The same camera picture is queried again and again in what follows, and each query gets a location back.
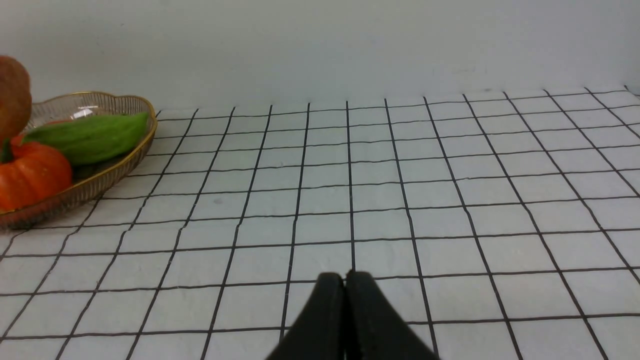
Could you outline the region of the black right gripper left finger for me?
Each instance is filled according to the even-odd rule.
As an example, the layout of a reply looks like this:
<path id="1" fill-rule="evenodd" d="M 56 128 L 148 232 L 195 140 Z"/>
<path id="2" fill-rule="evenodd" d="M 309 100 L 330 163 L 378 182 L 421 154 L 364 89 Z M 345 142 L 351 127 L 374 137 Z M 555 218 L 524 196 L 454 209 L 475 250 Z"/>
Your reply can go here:
<path id="1" fill-rule="evenodd" d="M 338 273 L 321 273 L 290 330 L 268 360 L 343 360 L 345 287 Z"/>

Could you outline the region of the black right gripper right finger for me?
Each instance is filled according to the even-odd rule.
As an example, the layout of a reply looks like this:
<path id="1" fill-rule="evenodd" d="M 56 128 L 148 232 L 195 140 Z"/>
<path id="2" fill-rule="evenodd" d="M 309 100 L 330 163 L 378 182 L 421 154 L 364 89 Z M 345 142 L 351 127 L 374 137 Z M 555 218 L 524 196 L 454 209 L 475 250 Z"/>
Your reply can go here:
<path id="1" fill-rule="evenodd" d="M 345 296 L 347 360 L 438 359 L 394 309 L 370 273 L 349 271 Z"/>

